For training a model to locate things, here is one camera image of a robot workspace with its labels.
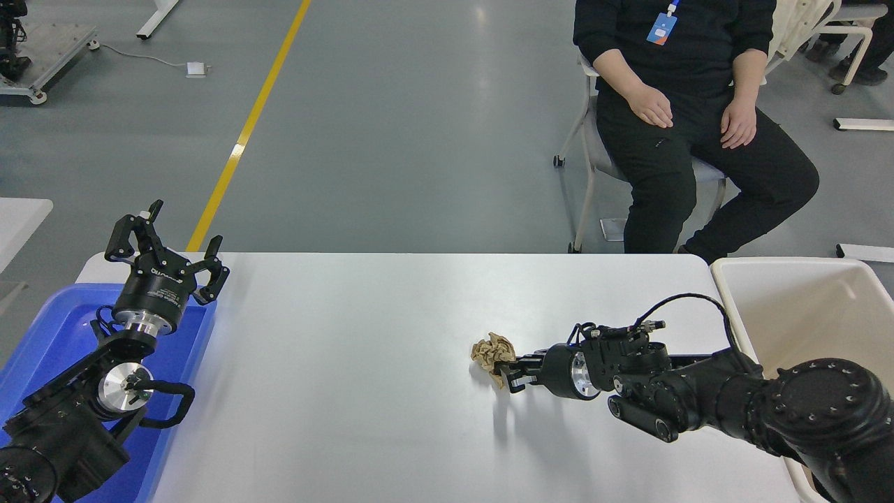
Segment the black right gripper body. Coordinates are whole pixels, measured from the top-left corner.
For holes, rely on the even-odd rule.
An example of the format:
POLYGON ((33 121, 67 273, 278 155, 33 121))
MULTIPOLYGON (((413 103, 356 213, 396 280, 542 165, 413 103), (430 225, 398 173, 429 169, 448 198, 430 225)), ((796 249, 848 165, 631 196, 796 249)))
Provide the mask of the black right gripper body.
POLYGON ((560 398, 580 399, 574 383, 574 362, 579 351, 567 344, 551 346, 543 357, 541 385, 560 398))

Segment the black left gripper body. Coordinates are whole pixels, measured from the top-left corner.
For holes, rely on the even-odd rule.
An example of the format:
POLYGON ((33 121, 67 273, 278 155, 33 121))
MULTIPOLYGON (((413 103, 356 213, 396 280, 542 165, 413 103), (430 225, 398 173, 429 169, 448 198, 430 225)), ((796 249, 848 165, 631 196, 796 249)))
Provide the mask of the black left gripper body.
POLYGON ((115 321, 123 323, 125 312, 144 311, 167 323, 179 323, 197 287, 195 276, 179 275, 187 268, 187 261, 178 254, 166 254, 162 260, 153 254, 138 256, 114 305, 115 321))

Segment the person's right hand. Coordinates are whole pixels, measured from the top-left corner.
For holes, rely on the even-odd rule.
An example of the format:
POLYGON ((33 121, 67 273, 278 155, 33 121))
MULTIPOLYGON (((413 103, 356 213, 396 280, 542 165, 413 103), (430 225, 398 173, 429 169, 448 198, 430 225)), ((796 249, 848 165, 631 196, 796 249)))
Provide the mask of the person's right hand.
POLYGON ((660 90, 638 84, 624 96, 633 114, 646 124, 667 129, 673 127, 673 111, 667 96, 660 90))

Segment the person's left hand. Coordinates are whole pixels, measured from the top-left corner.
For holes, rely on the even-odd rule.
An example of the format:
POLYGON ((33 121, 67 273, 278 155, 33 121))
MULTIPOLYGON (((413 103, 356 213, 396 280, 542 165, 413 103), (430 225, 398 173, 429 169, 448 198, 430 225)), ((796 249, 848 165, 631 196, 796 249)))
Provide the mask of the person's left hand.
POLYGON ((757 133, 756 102, 753 99, 734 98, 726 106, 721 117, 722 149, 734 150, 750 144, 757 133))

